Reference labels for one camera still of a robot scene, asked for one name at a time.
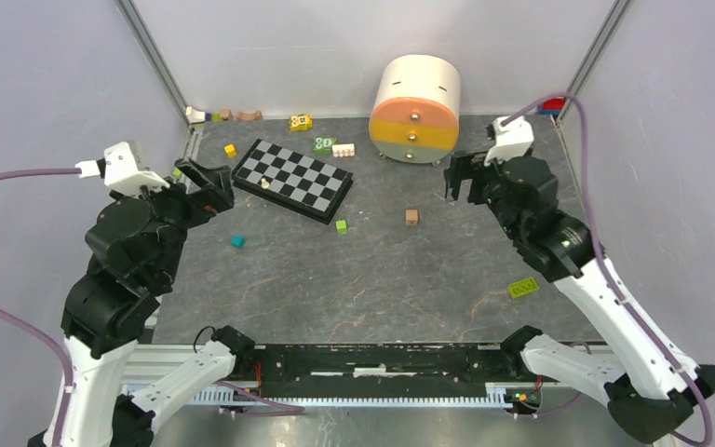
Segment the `cream round drawer cabinet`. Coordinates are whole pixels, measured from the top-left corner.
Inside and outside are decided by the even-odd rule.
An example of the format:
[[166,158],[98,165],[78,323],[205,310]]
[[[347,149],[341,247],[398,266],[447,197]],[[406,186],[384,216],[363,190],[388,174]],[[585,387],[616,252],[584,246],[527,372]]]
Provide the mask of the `cream round drawer cabinet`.
[[373,108],[394,97],[416,97],[440,102],[456,114],[460,130],[461,76],[449,62],[419,54],[392,60],[383,71]]

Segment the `grey green bottom drawer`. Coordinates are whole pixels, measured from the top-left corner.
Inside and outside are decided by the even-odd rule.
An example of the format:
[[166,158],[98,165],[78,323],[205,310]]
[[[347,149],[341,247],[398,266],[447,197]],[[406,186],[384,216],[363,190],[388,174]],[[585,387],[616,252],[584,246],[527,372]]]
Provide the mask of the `grey green bottom drawer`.
[[379,153],[389,159],[410,164],[434,164],[452,152],[452,149],[423,147],[415,144],[375,141]]

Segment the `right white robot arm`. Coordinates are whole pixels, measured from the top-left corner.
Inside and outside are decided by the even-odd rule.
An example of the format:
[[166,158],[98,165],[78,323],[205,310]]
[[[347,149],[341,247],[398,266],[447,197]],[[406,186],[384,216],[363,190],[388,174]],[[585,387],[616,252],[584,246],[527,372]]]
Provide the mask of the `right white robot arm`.
[[604,406],[642,443],[675,434],[695,411],[707,409],[715,366],[683,353],[641,308],[588,226],[560,209],[558,179],[546,161],[457,151],[444,180],[449,200],[469,181],[468,201],[489,208],[524,263],[574,303],[612,350],[593,355],[526,326],[501,344],[507,377],[561,382]]

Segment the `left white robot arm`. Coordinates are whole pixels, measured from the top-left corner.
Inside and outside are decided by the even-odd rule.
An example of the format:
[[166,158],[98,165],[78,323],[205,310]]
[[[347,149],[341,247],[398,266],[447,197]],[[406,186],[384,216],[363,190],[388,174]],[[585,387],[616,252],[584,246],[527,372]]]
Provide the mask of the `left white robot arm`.
[[205,387],[253,372],[254,342],[224,326],[143,391],[122,391],[146,320],[172,289],[188,232],[235,203],[229,167],[205,168],[191,159],[176,167],[196,185],[194,192],[169,177],[159,185],[140,182],[133,193],[113,191],[86,233],[92,255],[67,295],[61,321],[72,382],[61,389],[50,426],[31,445],[148,446]]

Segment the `orange top drawer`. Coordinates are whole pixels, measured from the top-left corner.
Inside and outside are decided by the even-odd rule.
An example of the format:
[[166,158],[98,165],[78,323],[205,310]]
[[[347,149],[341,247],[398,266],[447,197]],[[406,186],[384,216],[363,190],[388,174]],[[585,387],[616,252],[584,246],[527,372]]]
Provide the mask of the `orange top drawer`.
[[[411,120],[412,112],[419,114],[420,118],[417,121]],[[394,97],[380,102],[374,106],[371,120],[458,128],[458,118],[450,108],[440,102],[416,97]]]

